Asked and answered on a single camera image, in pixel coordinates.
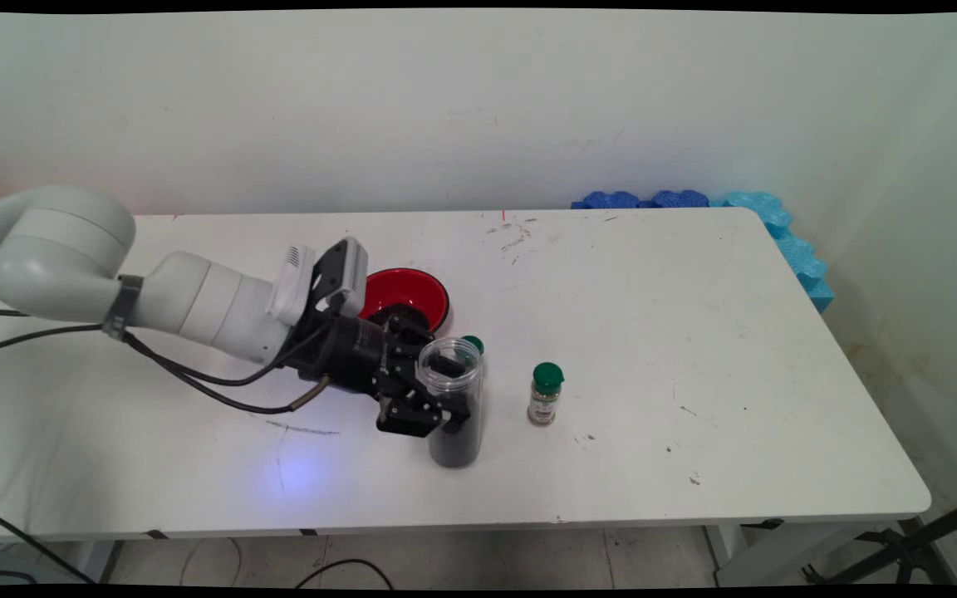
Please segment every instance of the clear plastic jar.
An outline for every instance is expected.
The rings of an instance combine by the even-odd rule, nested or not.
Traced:
[[[436,355],[448,357],[464,367],[457,378],[438,374],[430,368]],[[482,445],[482,375],[483,356],[478,347],[463,338],[439,338],[423,347],[415,361],[415,378],[426,386],[434,397],[449,393],[464,393],[471,416],[459,431],[449,434],[442,428],[430,432],[426,446],[430,458],[442,467],[467,467],[479,456]]]

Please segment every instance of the floor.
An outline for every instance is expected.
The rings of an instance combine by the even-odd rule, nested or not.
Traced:
[[[763,530],[747,530],[755,542]],[[3,546],[11,553],[30,547]],[[851,542],[813,563],[824,575],[873,553]],[[68,545],[51,545],[62,553]],[[708,587],[713,562],[701,527],[240,537],[122,542],[110,583],[147,586],[294,587],[324,563],[373,561],[399,590],[596,590],[596,588]],[[865,583],[892,583],[886,567]],[[916,571],[914,583],[928,583]],[[779,586],[804,586],[799,574]],[[346,564],[305,587],[370,588],[383,581],[364,565]]]

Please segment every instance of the blue foam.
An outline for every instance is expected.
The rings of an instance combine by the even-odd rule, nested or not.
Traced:
[[[816,307],[817,313],[820,314],[829,307],[829,303],[832,303],[832,297],[834,297],[832,289],[824,280],[817,281],[817,284],[807,292],[807,295],[812,298],[812,303]]]
[[[638,208],[640,204],[641,200],[635,194],[593,192],[582,201],[572,201],[571,209]]]
[[[785,261],[789,262],[789,267],[797,275],[797,280],[804,287],[804,291],[807,292],[817,311],[822,313],[829,307],[834,294],[825,283],[825,272],[828,267],[824,261],[814,257],[814,248],[811,243],[797,238],[797,235],[789,230],[789,224],[793,223],[793,216],[782,208],[782,200],[766,193],[731,193],[711,201],[710,205],[715,208],[733,205],[736,208],[751,209],[758,214],[759,219],[763,220],[763,226],[767,227],[767,232],[778,244],[778,249],[782,251]]]
[[[822,277],[829,269],[824,261],[814,257],[814,248],[811,243],[804,239],[797,238],[793,231],[786,231],[782,238],[775,238],[774,242],[778,244],[778,249],[782,250],[785,261],[789,262],[800,284],[804,285],[805,291],[811,291],[816,285],[822,282]]]
[[[772,238],[782,238],[793,223],[793,216],[782,209],[782,200],[769,193],[731,193],[719,201],[719,207],[748,208],[759,215]]]
[[[654,194],[652,200],[642,201],[642,208],[707,208],[706,194],[695,192],[692,189],[685,189],[684,192],[675,193],[669,190],[661,190]]]

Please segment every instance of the green cap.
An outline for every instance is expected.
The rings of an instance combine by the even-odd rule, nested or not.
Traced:
[[[543,395],[559,393],[559,385],[563,383],[563,371],[554,363],[539,363],[534,368],[534,387]]]
[[[475,345],[475,348],[478,349],[478,354],[482,355],[486,352],[486,347],[483,347],[482,341],[479,340],[477,336],[463,336],[465,341]]]

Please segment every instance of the white wall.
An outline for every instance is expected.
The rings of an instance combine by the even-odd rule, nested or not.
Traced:
[[[957,15],[0,15],[0,194],[69,181],[217,213],[764,189],[813,232],[956,33]]]
[[[957,504],[957,14],[0,15],[0,196],[53,182],[175,214],[767,190]]]
[[[875,165],[869,208],[837,232],[825,313],[930,488],[924,519],[957,507],[957,44],[946,66],[939,101],[904,114],[906,151]],[[939,546],[957,575],[957,533]]]

